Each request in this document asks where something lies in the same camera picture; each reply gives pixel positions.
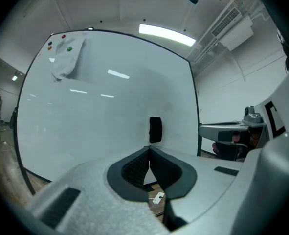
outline white wall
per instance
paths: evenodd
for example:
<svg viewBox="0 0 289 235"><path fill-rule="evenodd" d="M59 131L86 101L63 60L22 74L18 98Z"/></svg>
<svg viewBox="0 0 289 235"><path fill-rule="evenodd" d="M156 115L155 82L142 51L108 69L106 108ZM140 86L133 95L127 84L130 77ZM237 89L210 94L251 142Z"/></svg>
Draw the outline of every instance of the white wall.
<svg viewBox="0 0 289 235"><path fill-rule="evenodd" d="M286 57L272 20L256 19L252 29L250 39L196 77L201 123L242 120L245 107L269 97L286 76ZM202 149L212 152L212 144L203 138Z"/></svg>
<svg viewBox="0 0 289 235"><path fill-rule="evenodd" d="M1 116L5 122L11 119L23 81L23 76L20 75L16 81L12 81L15 71L13 67L0 59L0 94L3 100Z"/></svg>

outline black mesh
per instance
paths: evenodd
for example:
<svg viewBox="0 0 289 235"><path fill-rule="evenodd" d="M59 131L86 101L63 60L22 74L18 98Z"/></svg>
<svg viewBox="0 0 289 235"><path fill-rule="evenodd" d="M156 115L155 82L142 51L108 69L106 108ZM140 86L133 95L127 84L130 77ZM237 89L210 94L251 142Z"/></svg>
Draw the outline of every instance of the black mesh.
<svg viewBox="0 0 289 235"><path fill-rule="evenodd" d="M156 152L150 152L150 168L160 187L165 190L182 175L181 168Z"/></svg>
<svg viewBox="0 0 289 235"><path fill-rule="evenodd" d="M121 169L122 177L130 184L142 188L144 178L149 169L148 151L133 159Z"/></svg>

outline black slot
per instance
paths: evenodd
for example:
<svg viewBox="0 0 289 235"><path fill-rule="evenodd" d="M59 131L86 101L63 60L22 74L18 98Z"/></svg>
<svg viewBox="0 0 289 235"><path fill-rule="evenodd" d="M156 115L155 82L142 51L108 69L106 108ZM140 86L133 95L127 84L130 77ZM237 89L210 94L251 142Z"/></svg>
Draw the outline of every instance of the black slot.
<svg viewBox="0 0 289 235"><path fill-rule="evenodd" d="M73 188L65 189L42 213L39 219L47 226L55 229L72 206L80 191Z"/></svg>
<svg viewBox="0 0 289 235"><path fill-rule="evenodd" d="M224 174L228 174L228 175L231 175L231 176L237 176L238 175L238 170L233 170L233 169L229 169L229 168L225 168L225 167L216 167L214 169L215 171L219 171L221 173L224 173Z"/></svg>

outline small white object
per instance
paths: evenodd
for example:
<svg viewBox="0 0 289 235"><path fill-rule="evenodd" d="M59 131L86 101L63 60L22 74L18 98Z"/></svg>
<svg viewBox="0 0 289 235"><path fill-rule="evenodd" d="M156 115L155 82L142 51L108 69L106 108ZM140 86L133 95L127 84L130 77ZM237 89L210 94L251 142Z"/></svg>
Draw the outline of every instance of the small white object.
<svg viewBox="0 0 289 235"><path fill-rule="evenodd" d="M158 204L160 203L162 197L164 197L164 195L165 195L165 194L164 194L163 192L159 192L159 193L156 195L156 197L153 199L153 203L154 203L155 205L158 205Z"/></svg>

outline ceiling light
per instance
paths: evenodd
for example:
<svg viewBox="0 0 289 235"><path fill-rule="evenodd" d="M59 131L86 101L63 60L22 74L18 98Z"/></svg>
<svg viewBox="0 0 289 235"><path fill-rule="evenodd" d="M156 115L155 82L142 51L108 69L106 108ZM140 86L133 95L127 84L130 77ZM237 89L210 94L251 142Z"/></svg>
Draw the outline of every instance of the ceiling light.
<svg viewBox="0 0 289 235"><path fill-rule="evenodd" d="M121 74L121 73L118 73L118 72L116 72L116 71L114 71L114 70L108 70L107 73L108 73L108 74L111 74L111 75L114 75L114 76L119 76L119 77L121 77L121 78L129 79L129 76L124 75L124 74Z"/></svg>
<svg viewBox="0 0 289 235"><path fill-rule="evenodd" d="M101 94L101 96L104 96L104 97L110 97L110 98L114 98L114 96L103 95L103 94Z"/></svg>
<svg viewBox="0 0 289 235"><path fill-rule="evenodd" d="M80 92L80 93L87 93L87 92L83 92L83 91L78 91L78 90L73 90L73 89L69 89L71 92Z"/></svg>
<svg viewBox="0 0 289 235"><path fill-rule="evenodd" d="M139 33L168 38L188 46L192 46L195 43L195 39L181 33L147 24L140 24Z"/></svg>

